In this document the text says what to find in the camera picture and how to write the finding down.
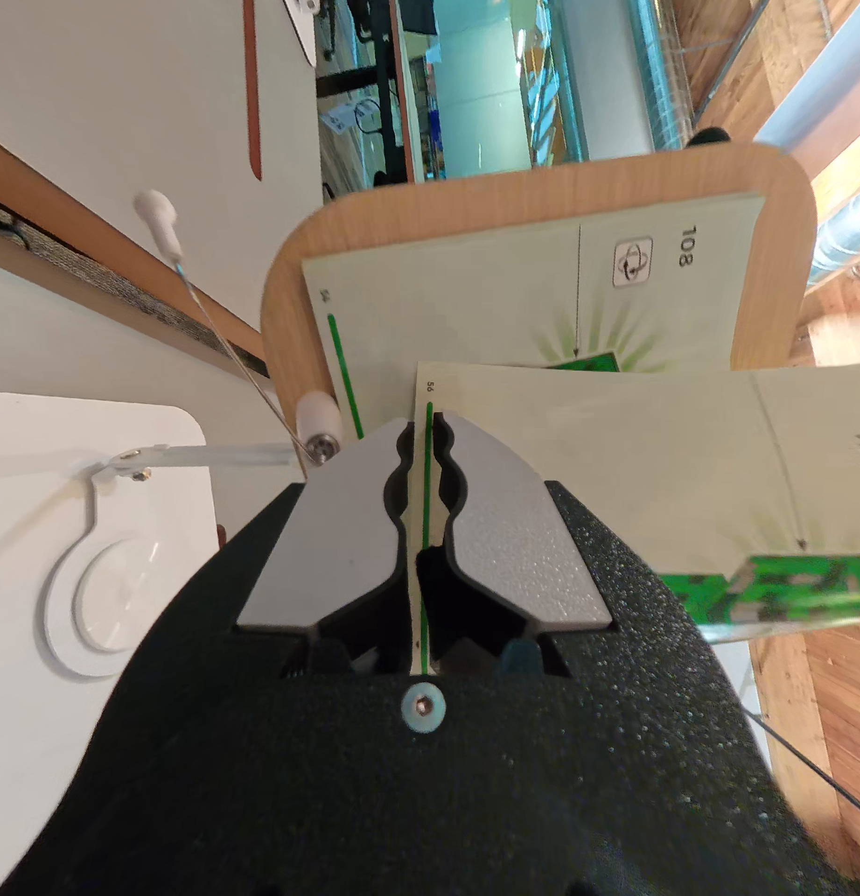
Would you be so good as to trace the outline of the grey felt divider strip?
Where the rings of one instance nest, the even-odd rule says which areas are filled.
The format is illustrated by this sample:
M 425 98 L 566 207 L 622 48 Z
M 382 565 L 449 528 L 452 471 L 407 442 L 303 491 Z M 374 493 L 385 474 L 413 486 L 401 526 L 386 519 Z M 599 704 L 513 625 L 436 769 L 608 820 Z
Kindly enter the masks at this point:
M 0 200 L 0 220 L 14 220 L 31 251 L 0 237 L 0 353 L 10 365 L 103 362 L 143 340 L 244 379 L 243 367 L 268 385 L 267 365 L 233 344 L 234 364 L 207 325 L 172 308 L 86 253 L 57 239 Z

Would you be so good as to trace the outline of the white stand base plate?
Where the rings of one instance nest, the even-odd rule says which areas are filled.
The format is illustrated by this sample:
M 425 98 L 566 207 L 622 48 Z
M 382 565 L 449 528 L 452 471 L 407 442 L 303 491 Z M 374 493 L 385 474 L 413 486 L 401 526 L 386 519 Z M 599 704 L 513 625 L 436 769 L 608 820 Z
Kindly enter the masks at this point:
M 315 20 L 321 13 L 322 2 L 286 0 L 283 3 L 287 9 L 301 50 L 312 69 L 314 69 L 317 65 Z
M 179 408 L 0 392 L 0 885 L 55 811 L 131 657 L 115 676 L 79 677 L 43 631 L 55 566 L 88 527 L 83 477 L 128 450 L 204 443 Z M 135 486 L 167 516 L 185 585 L 217 550 L 209 473 L 162 469 Z

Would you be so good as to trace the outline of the silver ventilation duct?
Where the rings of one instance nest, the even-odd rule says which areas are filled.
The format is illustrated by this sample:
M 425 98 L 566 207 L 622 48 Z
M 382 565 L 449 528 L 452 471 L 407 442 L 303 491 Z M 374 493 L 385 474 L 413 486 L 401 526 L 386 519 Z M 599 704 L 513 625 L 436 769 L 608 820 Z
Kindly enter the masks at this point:
M 693 136 L 691 89 L 672 1 L 625 1 L 655 151 Z
M 860 193 L 818 225 L 807 290 L 860 264 Z

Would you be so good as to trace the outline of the white book stand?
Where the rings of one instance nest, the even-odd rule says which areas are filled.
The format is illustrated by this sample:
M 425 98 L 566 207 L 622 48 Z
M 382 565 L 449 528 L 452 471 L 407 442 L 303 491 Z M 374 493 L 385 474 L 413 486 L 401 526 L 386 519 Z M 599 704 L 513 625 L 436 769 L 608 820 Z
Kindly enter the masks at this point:
M 83 477 L 88 527 L 55 566 L 43 599 L 43 631 L 51 653 L 83 678 L 117 675 L 184 580 L 187 563 L 169 536 L 168 519 L 136 487 L 153 469 L 264 468 L 309 471 L 341 450 L 336 400 L 307 392 L 296 405 L 293 444 L 156 444 L 118 454 Z

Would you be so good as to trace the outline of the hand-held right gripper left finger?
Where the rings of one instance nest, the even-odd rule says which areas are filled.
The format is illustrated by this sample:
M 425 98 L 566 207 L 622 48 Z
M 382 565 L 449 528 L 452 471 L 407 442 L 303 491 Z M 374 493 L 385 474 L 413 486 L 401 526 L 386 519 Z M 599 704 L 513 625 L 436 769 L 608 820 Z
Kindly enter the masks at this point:
M 412 665 L 407 479 L 413 423 L 395 419 L 309 473 L 237 618 L 245 631 L 377 653 L 380 672 Z

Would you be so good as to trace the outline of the grey desk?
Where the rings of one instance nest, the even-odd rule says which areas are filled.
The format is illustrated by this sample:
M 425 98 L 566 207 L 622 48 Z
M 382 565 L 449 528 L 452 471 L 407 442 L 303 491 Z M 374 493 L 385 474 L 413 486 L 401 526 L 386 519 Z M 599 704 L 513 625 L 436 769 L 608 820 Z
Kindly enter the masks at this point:
M 100 510 L 113 536 L 168 563 L 162 608 L 288 484 L 287 467 L 156 469 L 94 501 L 96 468 L 154 444 L 287 442 L 252 386 L 0 267 L 0 885 L 55 811 L 128 652 L 105 678 L 53 655 L 43 606 Z

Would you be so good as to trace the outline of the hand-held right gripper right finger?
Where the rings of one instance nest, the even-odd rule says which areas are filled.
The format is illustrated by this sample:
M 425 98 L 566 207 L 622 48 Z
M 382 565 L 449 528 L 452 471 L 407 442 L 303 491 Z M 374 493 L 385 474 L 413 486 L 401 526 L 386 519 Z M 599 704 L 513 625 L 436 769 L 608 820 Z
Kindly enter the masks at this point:
M 415 472 L 419 656 L 441 671 L 471 644 L 598 632 L 614 619 L 548 484 L 508 445 L 451 410 L 425 413 Z

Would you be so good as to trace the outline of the wood-edged pale desk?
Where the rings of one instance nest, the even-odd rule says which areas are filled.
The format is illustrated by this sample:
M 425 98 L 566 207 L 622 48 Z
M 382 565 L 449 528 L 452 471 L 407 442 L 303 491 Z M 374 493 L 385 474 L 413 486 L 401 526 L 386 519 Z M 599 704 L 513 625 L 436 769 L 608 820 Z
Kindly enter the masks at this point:
M 170 200 L 222 334 L 322 205 L 315 75 L 284 2 L 0 2 L 0 204 L 203 322 L 133 197 Z

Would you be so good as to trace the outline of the toy brick instruction booklet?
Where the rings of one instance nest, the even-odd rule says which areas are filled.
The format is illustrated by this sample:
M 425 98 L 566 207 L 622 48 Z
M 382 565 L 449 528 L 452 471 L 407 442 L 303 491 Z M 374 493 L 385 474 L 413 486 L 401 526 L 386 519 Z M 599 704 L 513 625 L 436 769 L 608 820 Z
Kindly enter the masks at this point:
M 860 623 L 860 364 L 731 372 L 754 193 L 306 260 L 348 434 L 426 407 L 592 510 L 710 642 Z

